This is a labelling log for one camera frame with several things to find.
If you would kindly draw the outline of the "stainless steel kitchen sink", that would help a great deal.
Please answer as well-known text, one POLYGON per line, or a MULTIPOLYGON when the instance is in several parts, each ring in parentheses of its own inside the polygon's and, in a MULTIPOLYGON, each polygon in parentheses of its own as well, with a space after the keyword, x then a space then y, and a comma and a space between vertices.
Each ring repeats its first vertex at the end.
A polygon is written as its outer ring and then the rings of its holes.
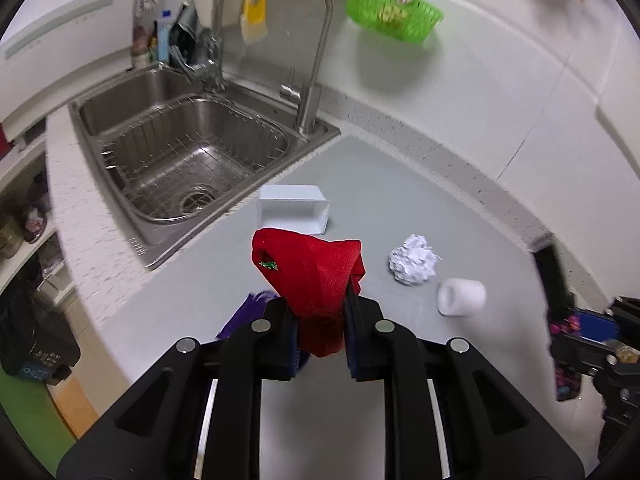
POLYGON ((254 90, 205 91, 163 64, 96 84, 70 106, 78 141, 117 224, 155 269, 338 128, 294 128, 295 112, 254 90))

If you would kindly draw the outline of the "green plastic basket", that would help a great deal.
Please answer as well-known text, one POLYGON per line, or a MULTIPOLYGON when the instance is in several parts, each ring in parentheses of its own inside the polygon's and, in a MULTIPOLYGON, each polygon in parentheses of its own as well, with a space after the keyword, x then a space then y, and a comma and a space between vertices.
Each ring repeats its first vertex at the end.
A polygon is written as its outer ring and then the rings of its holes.
POLYGON ((381 35, 422 44, 444 14, 425 0, 346 0, 346 14, 381 35))

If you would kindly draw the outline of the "black colourful patterned box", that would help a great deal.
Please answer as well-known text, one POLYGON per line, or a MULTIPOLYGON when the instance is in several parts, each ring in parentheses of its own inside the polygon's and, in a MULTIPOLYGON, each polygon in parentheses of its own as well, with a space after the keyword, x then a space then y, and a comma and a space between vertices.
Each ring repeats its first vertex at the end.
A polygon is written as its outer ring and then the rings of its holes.
POLYGON ((530 245, 547 303, 550 354, 554 365, 555 397, 558 402, 576 399, 582 388, 582 374, 566 360, 565 335, 580 335, 575 296, 567 288, 554 237, 538 237, 530 245))

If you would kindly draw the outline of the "white rectangular plastic container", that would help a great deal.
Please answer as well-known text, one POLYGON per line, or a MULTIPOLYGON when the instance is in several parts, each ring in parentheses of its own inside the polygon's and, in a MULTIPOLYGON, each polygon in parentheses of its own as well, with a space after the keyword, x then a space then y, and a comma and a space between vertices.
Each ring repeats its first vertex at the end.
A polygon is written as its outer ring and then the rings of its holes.
POLYGON ((315 185, 265 184, 258 191, 257 223, 299 234, 326 232, 330 202, 315 185))

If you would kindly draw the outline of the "red mesh cloth bag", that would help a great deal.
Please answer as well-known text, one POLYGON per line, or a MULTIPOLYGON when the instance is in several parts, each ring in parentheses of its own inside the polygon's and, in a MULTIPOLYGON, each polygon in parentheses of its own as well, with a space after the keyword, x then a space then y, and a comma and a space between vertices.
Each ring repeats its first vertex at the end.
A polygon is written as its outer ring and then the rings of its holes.
POLYGON ((252 261, 299 320, 299 349, 325 358, 343 347, 347 291, 360 292, 366 274, 360 240, 320 240, 263 228, 252 239, 252 261))

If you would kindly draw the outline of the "purple velvet pouch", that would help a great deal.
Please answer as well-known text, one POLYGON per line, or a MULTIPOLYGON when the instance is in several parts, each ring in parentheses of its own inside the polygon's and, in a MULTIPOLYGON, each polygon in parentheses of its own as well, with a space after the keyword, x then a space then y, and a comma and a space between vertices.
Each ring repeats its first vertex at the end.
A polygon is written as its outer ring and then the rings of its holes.
POLYGON ((273 290, 250 292, 232 317, 228 319, 228 322, 224 324, 216 339, 228 339, 238 328, 262 318, 268 302, 278 298, 279 295, 273 290))

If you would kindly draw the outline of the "white paper ball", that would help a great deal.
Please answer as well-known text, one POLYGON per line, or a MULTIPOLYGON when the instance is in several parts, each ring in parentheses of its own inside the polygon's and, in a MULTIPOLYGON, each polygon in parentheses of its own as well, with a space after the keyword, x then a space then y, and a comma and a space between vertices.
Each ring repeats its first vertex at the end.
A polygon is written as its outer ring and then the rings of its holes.
POLYGON ((421 285, 436 276, 436 266, 442 258, 423 235, 410 235, 388 256, 388 268, 400 284, 421 285))

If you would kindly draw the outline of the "white open shelf unit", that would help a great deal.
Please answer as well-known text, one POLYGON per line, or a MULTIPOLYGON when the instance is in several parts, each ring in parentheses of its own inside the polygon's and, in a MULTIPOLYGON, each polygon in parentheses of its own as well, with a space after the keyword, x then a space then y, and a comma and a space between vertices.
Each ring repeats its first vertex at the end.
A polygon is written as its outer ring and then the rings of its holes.
POLYGON ((1 288, 32 271, 34 296, 61 310, 75 286, 56 234, 48 188, 46 135, 29 133, 1 159, 1 288))

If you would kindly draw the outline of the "white paper roll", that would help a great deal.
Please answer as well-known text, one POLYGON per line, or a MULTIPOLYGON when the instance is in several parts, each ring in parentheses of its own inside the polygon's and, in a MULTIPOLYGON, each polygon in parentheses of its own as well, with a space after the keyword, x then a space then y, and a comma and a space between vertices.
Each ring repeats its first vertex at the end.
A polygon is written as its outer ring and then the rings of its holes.
POLYGON ((436 304, 443 316, 470 316, 480 312, 487 300, 487 290, 480 281, 447 278, 438 285, 436 304))

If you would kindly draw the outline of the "black two-compartment trash bin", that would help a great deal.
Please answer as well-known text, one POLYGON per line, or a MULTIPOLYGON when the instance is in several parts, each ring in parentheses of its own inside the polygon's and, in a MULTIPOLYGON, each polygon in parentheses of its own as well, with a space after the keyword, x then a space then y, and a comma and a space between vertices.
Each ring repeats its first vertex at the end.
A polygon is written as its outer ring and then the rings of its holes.
POLYGON ((47 308, 25 285, 1 294, 1 367, 6 374, 57 385, 80 359, 78 343, 62 313, 47 308))

